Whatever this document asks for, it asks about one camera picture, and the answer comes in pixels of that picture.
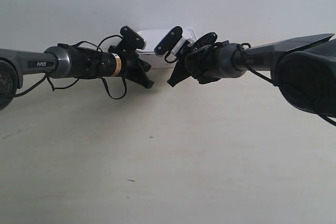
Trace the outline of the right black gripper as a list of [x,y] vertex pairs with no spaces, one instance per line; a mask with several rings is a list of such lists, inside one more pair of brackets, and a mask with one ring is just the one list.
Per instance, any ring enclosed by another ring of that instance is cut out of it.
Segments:
[[176,64],[167,83],[174,87],[185,79],[192,77],[199,84],[216,82],[223,78],[218,69],[216,53],[223,48],[222,44],[211,44],[196,47],[189,44],[176,55]]

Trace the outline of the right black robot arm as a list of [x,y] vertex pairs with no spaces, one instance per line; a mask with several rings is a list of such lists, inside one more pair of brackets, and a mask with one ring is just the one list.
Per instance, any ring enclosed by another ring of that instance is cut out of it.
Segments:
[[176,53],[172,87],[191,77],[199,84],[250,72],[278,88],[294,108],[335,118],[335,34],[295,37],[259,46],[226,41],[187,43]]

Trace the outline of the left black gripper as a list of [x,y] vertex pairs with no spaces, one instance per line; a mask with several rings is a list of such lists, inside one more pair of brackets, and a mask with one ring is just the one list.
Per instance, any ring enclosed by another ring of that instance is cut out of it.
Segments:
[[108,53],[112,59],[109,62],[107,76],[125,78],[146,89],[152,88],[154,81],[150,80],[146,74],[152,66],[140,60],[134,49],[127,51],[123,47],[110,46]]

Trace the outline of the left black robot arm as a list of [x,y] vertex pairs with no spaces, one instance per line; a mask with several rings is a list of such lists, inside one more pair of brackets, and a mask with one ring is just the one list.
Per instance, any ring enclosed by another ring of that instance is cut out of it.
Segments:
[[107,77],[121,78],[123,83],[129,80],[146,89],[154,85],[147,76],[151,65],[140,59],[135,48],[119,43],[104,51],[97,45],[86,48],[82,44],[58,44],[44,52],[1,49],[1,109],[51,79],[100,79],[106,90]]

